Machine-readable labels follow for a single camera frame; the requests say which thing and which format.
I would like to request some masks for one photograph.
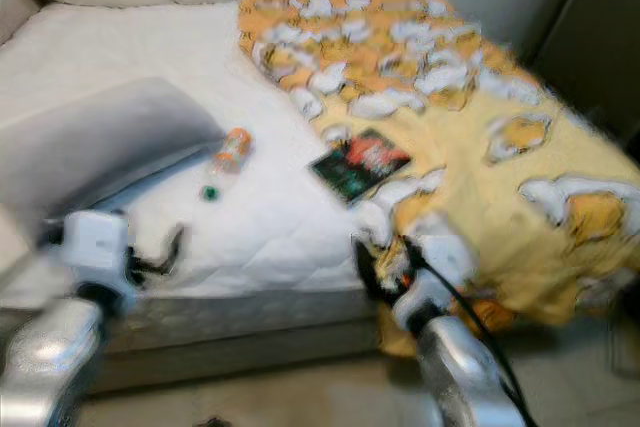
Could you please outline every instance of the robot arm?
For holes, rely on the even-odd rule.
[[[408,239],[405,245],[414,269],[411,287],[383,287],[377,281],[375,258],[356,240],[358,273],[370,296],[387,303],[397,324],[415,337],[422,377],[440,410],[439,425],[534,427],[526,406],[518,404],[518,399],[505,389],[501,369],[491,351],[459,318],[424,300],[424,286],[419,284],[430,285],[429,277],[437,273],[429,270],[418,247]]]
[[[178,255],[182,231],[162,273]],[[133,307],[140,269],[150,263],[129,247],[121,215],[77,212],[65,219],[62,260],[75,291],[20,330],[9,344],[0,379],[2,427],[74,425],[74,411],[89,389],[110,324]]]

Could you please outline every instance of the book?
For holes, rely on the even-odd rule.
[[[311,169],[350,204],[411,162],[411,156],[375,129],[343,142]]]

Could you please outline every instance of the patterned blanket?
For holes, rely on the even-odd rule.
[[[327,144],[373,127],[412,156],[353,206],[388,285],[409,235],[500,330],[565,322],[640,265],[633,163],[446,1],[240,0],[239,28]]]

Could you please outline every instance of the tiled floor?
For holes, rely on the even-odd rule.
[[[541,427],[640,425],[640,381],[610,372],[603,322],[503,344]],[[93,400],[80,425],[177,427],[219,416],[235,427],[414,427],[436,425],[431,405],[415,364],[371,355]]]

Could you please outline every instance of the mattress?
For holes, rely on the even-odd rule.
[[[198,198],[201,163],[121,196],[145,255],[162,252],[176,223],[189,228],[176,275],[153,284],[147,295],[357,289],[352,216],[307,168],[326,148],[286,95],[262,80],[238,51],[236,19],[236,3],[45,8],[0,50],[0,124],[135,78],[164,77],[223,127],[247,128],[255,147],[219,202]],[[30,297],[37,300],[41,286],[41,303],[51,285],[61,288],[61,278],[59,270],[49,275],[41,269]]]
[[[162,253],[177,223],[189,229],[173,275],[148,283],[112,353],[373,318],[351,261],[351,213],[307,168],[326,148],[237,49],[236,22],[235,2],[51,5],[0,48],[0,125],[159,76],[223,127],[254,136],[252,154],[218,202],[199,199],[204,165],[195,158],[99,206],[128,211],[136,246],[149,257]],[[52,248],[14,272],[1,306],[35,311],[70,285]]]

